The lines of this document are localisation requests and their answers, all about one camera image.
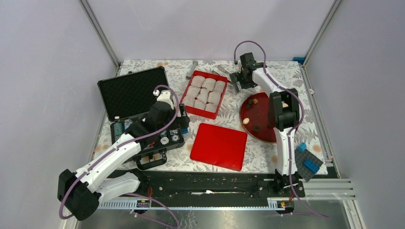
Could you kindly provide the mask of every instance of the gray floor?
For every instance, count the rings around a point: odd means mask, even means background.
[[[294,212],[306,212],[297,203]],[[218,211],[218,210],[182,210],[175,211],[182,229],[344,229],[350,228],[343,205],[337,201],[310,201],[310,206],[319,213],[332,219],[317,216],[280,217],[275,211]],[[175,225],[174,219],[164,210],[145,213]],[[90,218],[80,222],[80,229],[165,229],[165,226],[147,219],[135,218],[127,210],[97,210]]]

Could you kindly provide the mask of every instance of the floral tablecloth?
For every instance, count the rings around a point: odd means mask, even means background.
[[[219,74],[226,76],[217,69],[222,65],[228,72],[235,72],[236,65],[232,61],[198,61],[196,70],[211,72],[215,70]],[[120,75],[128,74],[129,71],[138,72],[156,66],[164,66],[169,81],[169,86],[181,98],[188,81],[185,78],[186,73],[190,70],[192,61],[149,61],[149,60],[125,60],[120,69]],[[292,61],[269,61],[267,66],[270,72],[287,88],[296,88],[300,99],[304,104],[305,120],[296,132],[295,145],[301,142],[307,144],[307,148],[323,162],[323,153],[315,127],[313,113],[311,111],[308,96],[305,90],[304,81],[297,62]],[[253,89],[256,93],[262,92],[260,87]],[[229,83],[226,89],[218,116],[215,120],[189,114],[191,132],[184,135],[185,144],[183,147],[173,149],[167,152],[167,162],[151,170],[159,171],[207,171],[207,172],[235,172],[230,169],[221,168],[193,161],[190,159],[190,152],[194,143],[198,126],[200,123],[209,123],[219,126],[228,127],[240,131],[245,131],[240,118],[239,110],[242,102],[253,92],[241,90],[236,94],[232,85]],[[99,141],[94,149],[94,158],[104,152],[111,146],[111,122],[106,119]],[[245,158],[241,172],[245,173],[274,173],[275,162],[277,162],[277,146],[275,143],[265,143],[248,135]],[[134,162],[128,162],[120,166],[119,169],[135,168]],[[327,174],[326,166],[322,165],[317,174]]]

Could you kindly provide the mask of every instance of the red container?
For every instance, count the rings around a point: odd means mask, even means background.
[[[228,78],[220,76],[220,75],[216,75],[216,74],[211,74],[211,73],[206,73],[206,72],[201,72],[201,71],[194,71],[192,73],[189,84],[187,85],[186,90],[184,91],[183,96],[181,97],[180,103],[183,102],[183,98],[186,96],[186,92],[189,89],[189,86],[191,85],[191,82],[192,82],[194,76],[196,76],[196,75],[200,75],[202,77],[205,77],[206,79],[211,78],[211,79],[215,79],[216,81],[224,81],[225,82],[225,87],[224,87],[224,90],[221,93],[221,100],[219,101],[218,108],[216,109],[215,113],[205,111],[205,110],[201,110],[201,109],[198,109],[198,108],[195,108],[195,107],[192,107],[192,106],[186,106],[187,113],[194,114],[194,115],[199,115],[199,116],[206,117],[206,118],[216,119],[216,116],[218,115],[219,107],[221,106],[221,103],[222,103],[222,99],[224,98],[226,87],[228,85]]]

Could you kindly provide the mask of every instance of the white wall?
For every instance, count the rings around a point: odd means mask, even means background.
[[[58,228],[58,176],[89,159],[114,70],[78,1],[1,1],[0,228]]]
[[[89,0],[120,60],[231,60],[244,40],[270,60],[305,56],[333,0]],[[238,56],[261,51],[241,46]]]
[[[308,63],[368,229],[405,228],[405,1],[344,1]]]

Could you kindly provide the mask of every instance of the black case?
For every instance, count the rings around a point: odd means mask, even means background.
[[[101,80],[97,83],[107,117],[113,122],[110,125],[112,143],[116,141],[116,136],[121,135],[116,134],[114,125],[122,125],[124,131],[125,121],[131,120],[133,122],[148,112],[156,102],[153,90],[160,84],[169,85],[165,69],[162,66],[137,73],[129,72],[129,74]],[[179,140],[173,141],[173,135],[178,135]],[[145,148],[132,157],[139,169],[144,170],[163,165],[167,161],[166,151],[184,145],[184,138],[176,121],[169,126],[166,135],[160,135],[159,139],[163,137],[169,139],[167,144],[163,145],[160,141],[155,142],[153,147]],[[160,155],[161,159],[150,162],[158,155]]]

